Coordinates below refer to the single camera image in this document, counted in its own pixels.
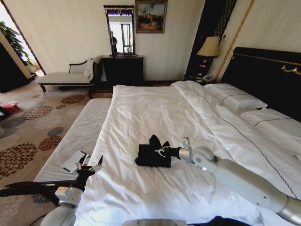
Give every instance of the black cable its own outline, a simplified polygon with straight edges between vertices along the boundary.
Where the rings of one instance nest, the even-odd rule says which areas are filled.
[[[46,216],[46,214],[40,216],[38,219],[36,219],[35,221],[33,221],[29,226],[32,226],[34,223],[36,223],[38,220],[40,220],[41,218],[44,218]]]

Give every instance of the pillow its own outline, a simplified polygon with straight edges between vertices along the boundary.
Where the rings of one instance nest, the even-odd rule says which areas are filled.
[[[255,109],[268,106],[261,100],[229,84],[207,84],[204,87],[235,112],[241,108]]]
[[[87,61],[80,64],[69,64],[69,73],[84,73]]]
[[[87,66],[84,71],[84,76],[91,81],[93,79],[93,59],[87,60]]]
[[[241,117],[301,161],[301,123],[273,109],[245,112]]]

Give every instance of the table lamp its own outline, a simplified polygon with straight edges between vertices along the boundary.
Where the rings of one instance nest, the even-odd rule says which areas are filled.
[[[219,41],[220,41],[219,36],[207,37],[205,43],[203,44],[202,48],[199,50],[197,55],[204,56],[204,57],[218,57]]]

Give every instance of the painting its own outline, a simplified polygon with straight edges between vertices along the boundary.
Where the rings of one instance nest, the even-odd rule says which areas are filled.
[[[167,0],[136,0],[136,33],[164,33]]]

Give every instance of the houseplant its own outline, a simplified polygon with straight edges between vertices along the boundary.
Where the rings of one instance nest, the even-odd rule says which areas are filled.
[[[15,50],[15,52],[18,54],[23,64],[25,66],[34,67],[32,60],[28,58],[28,54],[23,50],[23,46],[21,45],[22,42],[17,38],[17,36],[20,34],[10,27],[7,27],[5,25],[5,22],[3,21],[0,22],[0,30],[2,31],[12,48]]]

